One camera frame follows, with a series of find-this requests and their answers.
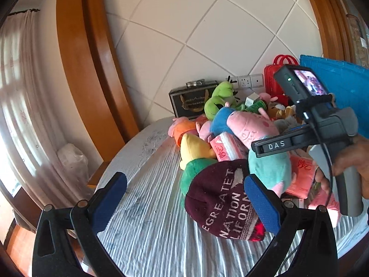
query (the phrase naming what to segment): curtain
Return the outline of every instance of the curtain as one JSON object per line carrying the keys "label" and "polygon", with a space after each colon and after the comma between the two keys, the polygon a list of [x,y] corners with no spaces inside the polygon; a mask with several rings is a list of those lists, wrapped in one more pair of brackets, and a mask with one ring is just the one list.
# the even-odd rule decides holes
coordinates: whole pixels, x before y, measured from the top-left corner
{"label": "curtain", "polygon": [[9,167],[35,203],[71,207],[93,191],[85,179],[68,174],[58,158],[67,141],[40,75],[37,14],[8,16],[0,30],[0,135]]}

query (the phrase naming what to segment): red suitcase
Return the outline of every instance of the red suitcase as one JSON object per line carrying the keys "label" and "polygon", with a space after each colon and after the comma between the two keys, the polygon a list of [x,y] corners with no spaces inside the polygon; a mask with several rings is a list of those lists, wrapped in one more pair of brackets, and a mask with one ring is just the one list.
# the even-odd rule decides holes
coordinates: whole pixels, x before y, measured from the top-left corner
{"label": "red suitcase", "polygon": [[283,62],[285,60],[287,60],[289,64],[298,65],[298,61],[295,57],[290,55],[278,55],[274,58],[273,64],[266,66],[264,69],[265,91],[272,97],[280,97],[284,94],[282,88],[279,86],[277,81],[275,81],[273,76],[274,73],[283,66]]}

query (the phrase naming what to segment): blue plastic crate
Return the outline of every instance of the blue plastic crate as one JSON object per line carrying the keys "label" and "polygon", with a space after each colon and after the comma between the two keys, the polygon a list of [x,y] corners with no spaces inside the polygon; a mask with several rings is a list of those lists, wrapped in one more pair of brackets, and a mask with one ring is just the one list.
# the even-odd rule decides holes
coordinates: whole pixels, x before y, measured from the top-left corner
{"label": "blue plastic crate", "polygon": [[351,107],[359,120],[359,133],[369,138],[369,70],[345,61],[301,55],[302,66],[310,67],[339,108]]}

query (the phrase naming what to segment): wall socket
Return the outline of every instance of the wall socket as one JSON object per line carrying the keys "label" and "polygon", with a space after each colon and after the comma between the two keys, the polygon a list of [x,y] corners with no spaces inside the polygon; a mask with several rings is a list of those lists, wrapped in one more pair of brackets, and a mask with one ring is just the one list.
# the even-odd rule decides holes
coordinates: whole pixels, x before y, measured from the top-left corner
{"label": "wall socket", "polygon": [[232,77],[232,76],[228,76],[228,78],[226,78],[226,81],[229,81],[230,84],[233,85],[233,89],[239,89],[239,83],[238,83],[238,78],[237,77]]}
{"label": "wall socket", "polygon": [[251,76],[240,76],[238,81],[240,88],[251,88]]}
{"label": "wall socket", "polygon": [[250,77],[252,88],[264,86],[263,74],[250,75]]}

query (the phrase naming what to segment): bed sheet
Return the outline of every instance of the bed sheet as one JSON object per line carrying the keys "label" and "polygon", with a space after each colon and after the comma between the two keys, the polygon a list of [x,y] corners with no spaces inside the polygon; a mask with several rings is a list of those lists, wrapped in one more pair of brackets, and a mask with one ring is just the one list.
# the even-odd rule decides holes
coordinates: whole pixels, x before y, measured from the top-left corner
{"label": "bed sheet", "polygon": [[[217,238],[198,227],[182,207],[180,154],[167,130],[171,118],[141,131],[112,160],[97,188],[115,172],[128,179],[127,192],[105,231],[98,237],[127,277],[245,276],[273,238],[261,242]],[[368,232],[366,210],[342,217],[334,229],[338,257]],[[290,248],[300,242],[299,231]]]}

